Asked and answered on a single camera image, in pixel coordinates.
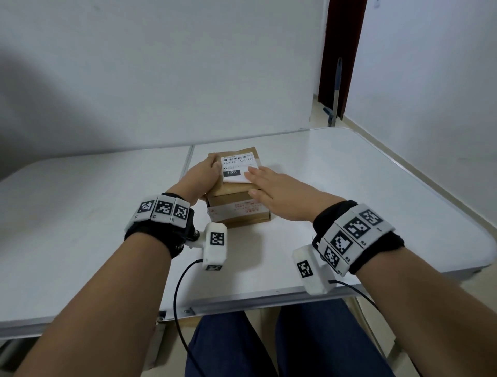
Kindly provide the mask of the person's right hand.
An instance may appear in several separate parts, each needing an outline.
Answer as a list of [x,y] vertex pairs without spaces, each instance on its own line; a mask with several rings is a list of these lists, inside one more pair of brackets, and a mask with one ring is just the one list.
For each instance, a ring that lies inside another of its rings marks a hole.
[[263,204],[273,214],[289,221],[309,221],[344,198],[320,191],[284,173],[276,173],[270,168],[249,167],[245,178],[263,190],[273,204]]

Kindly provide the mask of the person's left hand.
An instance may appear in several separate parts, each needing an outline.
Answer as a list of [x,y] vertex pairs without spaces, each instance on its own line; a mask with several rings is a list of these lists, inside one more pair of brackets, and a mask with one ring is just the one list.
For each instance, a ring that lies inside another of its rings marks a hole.
[[190,168],[178,183],[166,193],[180,196],[191,206],[204,197],[214,186],[208,186],[208,157]]

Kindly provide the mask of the brown cardboard parcel box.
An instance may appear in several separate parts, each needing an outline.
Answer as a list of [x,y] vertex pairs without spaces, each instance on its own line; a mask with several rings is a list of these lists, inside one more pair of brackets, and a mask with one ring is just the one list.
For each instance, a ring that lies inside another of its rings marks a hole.
[[221,164],[220,177],[207,193],[207,213],[212,222],[223,223],[228,228],[269,222],[270,210],[250,196],[258,187],[245,177],[249,167],[260,166],[255,147],[236,152],[215,153]]

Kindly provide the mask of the person's left forearm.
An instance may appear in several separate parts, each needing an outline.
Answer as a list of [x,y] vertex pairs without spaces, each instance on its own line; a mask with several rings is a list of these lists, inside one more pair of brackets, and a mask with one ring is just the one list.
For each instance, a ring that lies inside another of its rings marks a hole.
[[171,255],[127,238],[43,332],[14,377],[140,377]]

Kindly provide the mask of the person's right forearm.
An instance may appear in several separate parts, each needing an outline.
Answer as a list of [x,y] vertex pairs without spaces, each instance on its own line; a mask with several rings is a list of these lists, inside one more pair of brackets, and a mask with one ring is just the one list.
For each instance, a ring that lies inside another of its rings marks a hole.
[[497,377],[497,313],[403,247],[357,273],[424,377]]

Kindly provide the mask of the black left wristband with markers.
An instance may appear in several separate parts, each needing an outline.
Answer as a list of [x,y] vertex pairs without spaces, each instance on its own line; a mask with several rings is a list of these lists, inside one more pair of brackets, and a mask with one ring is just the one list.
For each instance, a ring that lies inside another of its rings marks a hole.
[[124,239],[135,233],[150,235],[164,244],[174,259],[187,241],[196,241],[200,236],[193,217],[190,203],[175,193],[146,197],[128,222]]

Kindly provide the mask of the black wristband with markers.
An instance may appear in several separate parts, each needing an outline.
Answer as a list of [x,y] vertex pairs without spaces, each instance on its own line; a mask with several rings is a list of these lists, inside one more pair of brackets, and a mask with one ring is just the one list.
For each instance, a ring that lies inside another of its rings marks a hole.
[[366,204],[345,200],[322,211],[314,220],[312,246],[336,274],[356,274],[382,252],[404,247],[404,240]]
[[150,235],[164,244],[174,259],[187,241],[196,241],[200,236],[193,217],[190,203],[175,193],[146,197],[128,222],[124,239],[135,233]]

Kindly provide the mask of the black right wristband with markers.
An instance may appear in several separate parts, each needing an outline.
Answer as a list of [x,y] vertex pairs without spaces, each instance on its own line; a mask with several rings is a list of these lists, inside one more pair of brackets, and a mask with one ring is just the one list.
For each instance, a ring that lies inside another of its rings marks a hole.
[[404,247],[404,240],[366,204],[345,200],[322,211],[314,220],[312,246],[336,274],[356,274],[382,252]]

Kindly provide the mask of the person's left leg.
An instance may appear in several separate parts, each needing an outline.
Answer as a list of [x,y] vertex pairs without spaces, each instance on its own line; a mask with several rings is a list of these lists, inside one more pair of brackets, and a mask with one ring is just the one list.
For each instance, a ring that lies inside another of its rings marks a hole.
[[202,317],[188,348],[204,377],[278,377],[244,311]]

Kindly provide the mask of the person's leg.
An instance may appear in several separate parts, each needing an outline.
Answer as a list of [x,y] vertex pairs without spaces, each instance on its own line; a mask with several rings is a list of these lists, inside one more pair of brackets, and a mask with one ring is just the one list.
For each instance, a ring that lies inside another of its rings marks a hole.
[[204,377],[278,377],[244,311],[202,317],[188,348]]
[[342,299],[282,306],[279,377],[395,377]]

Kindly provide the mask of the person's right leg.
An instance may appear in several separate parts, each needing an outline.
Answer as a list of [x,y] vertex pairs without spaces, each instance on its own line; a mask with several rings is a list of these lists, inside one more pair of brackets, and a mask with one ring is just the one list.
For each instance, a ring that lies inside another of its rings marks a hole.
[[282,306],[279,377],[395,377],[342,299]]

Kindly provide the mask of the dark red door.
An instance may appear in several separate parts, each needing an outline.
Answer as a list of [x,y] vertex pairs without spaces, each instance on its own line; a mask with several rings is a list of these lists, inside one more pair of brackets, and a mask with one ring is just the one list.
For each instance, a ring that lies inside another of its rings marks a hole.
[[317,78],[318,101],[332,107],[334,77],[339,57],[343,59],[338,118],[342,119],[351,85],[367,0],[324,0],[323,37]]

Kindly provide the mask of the grey metal table leg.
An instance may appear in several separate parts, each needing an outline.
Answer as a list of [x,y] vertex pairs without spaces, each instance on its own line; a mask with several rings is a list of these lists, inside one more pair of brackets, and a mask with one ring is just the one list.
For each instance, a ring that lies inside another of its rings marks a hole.
[[388,362],[391,369],[396,373],[401,367],[401,364],[404,361],[404,359],[407,357],[406,352],[404,351],[404,349],[402,349],[401,345],[398,343],[397,338],[394,338],[392,347],[390,348],[389,352],[386,353],[383,350],[380,342],[378,341],[372,327],[370,326],[357,297],[344,298],[344,301],[348,306],[348,308],[351,310],[353,316],[355,317],[361,328],[366,332],[370,340],[374,343],[377,350]]
[[162,317],[158,317],[154,326],[154,331],[152,333],[142,371],[147,371],[155,367],[163,340],[165,327],[166,321]]

